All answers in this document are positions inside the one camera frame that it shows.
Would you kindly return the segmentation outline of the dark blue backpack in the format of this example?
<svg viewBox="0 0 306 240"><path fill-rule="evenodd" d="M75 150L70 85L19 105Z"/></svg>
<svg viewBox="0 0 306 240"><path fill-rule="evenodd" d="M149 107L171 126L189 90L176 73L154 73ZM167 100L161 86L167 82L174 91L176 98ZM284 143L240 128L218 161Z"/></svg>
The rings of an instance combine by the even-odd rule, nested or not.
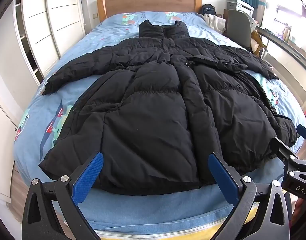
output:
<svg viewBox="0 0 306 240"><path fill-rule="evenodd" d="M210 15L216 16L216 9L211 4L204 4L201 7L201 12L200 13L201 13L201 15L210 14Z"/></svg>

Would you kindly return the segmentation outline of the white wardrobe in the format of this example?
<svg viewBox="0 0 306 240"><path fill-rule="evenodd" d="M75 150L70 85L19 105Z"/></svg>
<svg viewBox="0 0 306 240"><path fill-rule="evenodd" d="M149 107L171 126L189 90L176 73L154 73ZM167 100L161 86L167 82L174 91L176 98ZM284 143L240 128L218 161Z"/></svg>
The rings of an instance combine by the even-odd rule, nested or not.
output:
<svg viewBox="0 0 306 240"><path fill-rule="evenodd" d="M12 0L0 19L0 199L11 202L13 168L25 180L54 143L68 105L42 101L48 76L85 36L80 0Z"/></svg>

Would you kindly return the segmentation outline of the grey office chair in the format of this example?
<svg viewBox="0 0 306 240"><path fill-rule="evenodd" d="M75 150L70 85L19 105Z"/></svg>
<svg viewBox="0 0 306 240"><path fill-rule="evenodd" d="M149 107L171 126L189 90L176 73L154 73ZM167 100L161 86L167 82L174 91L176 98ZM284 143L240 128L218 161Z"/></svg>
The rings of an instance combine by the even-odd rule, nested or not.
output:
<svg viewBox="0 0 306 240"><path fill-rule="evenodd" d="M224 10L225 36L233 42L252 52L251 33L256 28L254 19L242 11Z"/></svg>

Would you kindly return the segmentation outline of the white cloth pile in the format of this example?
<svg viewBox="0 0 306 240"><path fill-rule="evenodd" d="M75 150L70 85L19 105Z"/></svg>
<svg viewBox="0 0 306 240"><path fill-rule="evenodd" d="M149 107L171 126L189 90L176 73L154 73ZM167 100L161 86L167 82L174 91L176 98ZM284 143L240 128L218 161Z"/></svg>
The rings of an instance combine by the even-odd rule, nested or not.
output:
<svg viewBox="0 0 306 240"><path fill-rule="evenodd" d="M212 14L204 14L203 19L207 26L209 26L211 29L215 30L220 34L222 34L226 30L226 20L224 18Z"/></svg>

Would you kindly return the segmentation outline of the wooden bed headboard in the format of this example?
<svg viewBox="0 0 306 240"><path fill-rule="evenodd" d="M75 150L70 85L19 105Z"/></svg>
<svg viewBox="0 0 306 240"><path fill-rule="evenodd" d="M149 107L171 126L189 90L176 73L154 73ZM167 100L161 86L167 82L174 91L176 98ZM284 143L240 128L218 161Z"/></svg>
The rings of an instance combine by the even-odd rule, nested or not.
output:
<svg viewBox="0 0 306 240"><path fill-rule="evenodd" d="M141 11L199 12L202 0L97 0L99 21L121 13Z"/></svg>

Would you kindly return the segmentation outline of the white printer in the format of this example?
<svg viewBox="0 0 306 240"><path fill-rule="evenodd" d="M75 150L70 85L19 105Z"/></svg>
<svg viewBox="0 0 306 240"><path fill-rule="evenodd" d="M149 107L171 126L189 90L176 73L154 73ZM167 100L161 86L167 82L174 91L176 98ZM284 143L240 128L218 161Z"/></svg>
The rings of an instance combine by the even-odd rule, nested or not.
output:
<svg viewBox="0 0 306 240"><path fill-rule="evenodd" d="M226 9L242 11L251 17L253 17L254 13L254 8L241 0L226 0Z"/></svg>

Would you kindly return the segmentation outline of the black puffer coat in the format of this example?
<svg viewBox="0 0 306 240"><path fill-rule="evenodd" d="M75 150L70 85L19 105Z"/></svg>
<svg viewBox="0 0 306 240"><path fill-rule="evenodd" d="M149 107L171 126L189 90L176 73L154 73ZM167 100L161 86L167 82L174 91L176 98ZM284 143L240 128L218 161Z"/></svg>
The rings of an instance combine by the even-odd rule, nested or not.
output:
<svg viewBox="0 0 306 240"><path fill-rule="evenodd" d="M53 180L95 153L95 186L115 194L167 194L214 183L211 153L245 174L274 157L277 137L293 146L293 122L279 115L251 75L271 68L246 50L190 37L185 23L139 25L139 37L66 63L44 93L95 75L40 163Z"/></svg>

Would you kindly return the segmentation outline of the metal desk rail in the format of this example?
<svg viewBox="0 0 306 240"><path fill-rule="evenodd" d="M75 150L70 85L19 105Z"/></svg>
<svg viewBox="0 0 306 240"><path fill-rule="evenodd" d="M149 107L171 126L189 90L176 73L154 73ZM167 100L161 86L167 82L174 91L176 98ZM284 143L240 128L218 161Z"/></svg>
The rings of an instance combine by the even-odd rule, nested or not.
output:
<svg viewBox="0 0 306 240"><path fill-rule="evenodd" d="M271 31L267 29L263 29L259 26L256 26L256 31L263 37L267 38L270 42L273 42L275 45L280 47L286 53L288 53L291 57L293 57L303 68L306 70L306 58L297 51L294 47L289 45L284 40L275 36Z"/></svg>

